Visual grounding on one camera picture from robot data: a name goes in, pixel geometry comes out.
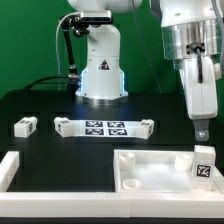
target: green backdrop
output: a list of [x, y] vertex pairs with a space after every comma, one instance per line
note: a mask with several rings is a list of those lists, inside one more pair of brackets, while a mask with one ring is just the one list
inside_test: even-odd
[[[22, 89], [46, 76], [57, 75], [55, 31], [58, 19], [72, 12], [66, 0], [0, 0], [0, 97]], [[149, 1], [143, 0], [137, 18], [164, 93], [182, 93], [178, 72], [172, 61], [163, 57], [160, 21], [150, 15]], [[133, 13], [114, 14], [115, 26], [121, 32], [122, 70], [127, 75], [129, 92], [158, 93], [143, 47], [137, 34]], [[72, 38], [77, 67], [86, 62], [86, 38]], [[60, 38], [62, 73], [67, 73], [67, 56]], [[57, 86], [38, 86], [35, 89], [57, 89]], [[224, 82], [217, 81], [219, 118], [224, 117]]]

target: white 3d printed part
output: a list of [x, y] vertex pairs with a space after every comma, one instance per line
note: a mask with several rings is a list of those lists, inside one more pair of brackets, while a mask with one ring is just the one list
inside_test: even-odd
[[36, 130], [36, 126], [36, 117], [24, 117], [14, 125], [14, 135], [15, 137], [27, 138]]
[[0, 163], [0, 192], [6, 192], [19, 167], [19, 152], [8, 152]]
[[154, 130], [154, 121], [99, 121], [69, 120], [57, 117], [55, 130], [62, 137], [126, 137], [148, 139]]
[[212, 190], [216, 153], [214, 147], [196, 145], [192, 171], [192, 188]]

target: black table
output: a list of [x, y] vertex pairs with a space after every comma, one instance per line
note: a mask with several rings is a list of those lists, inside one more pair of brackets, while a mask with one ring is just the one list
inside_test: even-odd
[[[27, 139], [15, 138], [13, 125], [35, 116], [37, 130]], [[0, 160], [7, 151], [20, 151], [20, 168], [9, 192], [114, 192], [114, 149], [193, 151], [199, 144], [185, 100], [175, 94], [130, 94], [127, 103], [94, 106], [77, 102], [69, 92], [13, 91], [0, 100]], [[136, 138], [62, 138], [55, 117], [71, 120], [141, 121], [152, 119], [148, 140]], [[210, 121], [210, 139], [216, 148], [216, 166], [224, 168], [224, 125]], [[0, 219], [0, 223], [35, 223], [33, 219]], [[39, 219], [36, 223], [179, 223], [179, 219]], [[184, 223], [193, 223], [185, 219]], [[200, 220], [196, 223], [223, 223]]]

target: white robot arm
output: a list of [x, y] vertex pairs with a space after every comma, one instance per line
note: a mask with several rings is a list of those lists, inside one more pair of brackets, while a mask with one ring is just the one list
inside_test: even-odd
[[[83, 21], [94, 19], [93, 15], [111, 12], [128, 12], [133, 3], [138, 7], [142, 0], [68, 0], [69, 4], [80, 12], [76, 17], [88, 15]], [[124, 101], [128, 93], [124, 88], [124, 73], [120, 69], [120, 33], [114, 26], [101, 25], [100, 16], [95, 17], [98, 24], [85, 27], [88, 29], [87, 65], [81, 74], [81, 87], [76, 92], [81, 101], [93, 104], [114, 104]]]
[[[223, 16], [219, 0], [216, 3]], [[174, 60], [180, 71], [196, 139], [207, 141], [209, 119], [218, 110], [215, 80], [221, 77], [220, 66], [212, 59], [221, 50], [212, 1], [160, 0], [160, 7], [165, 58]]]

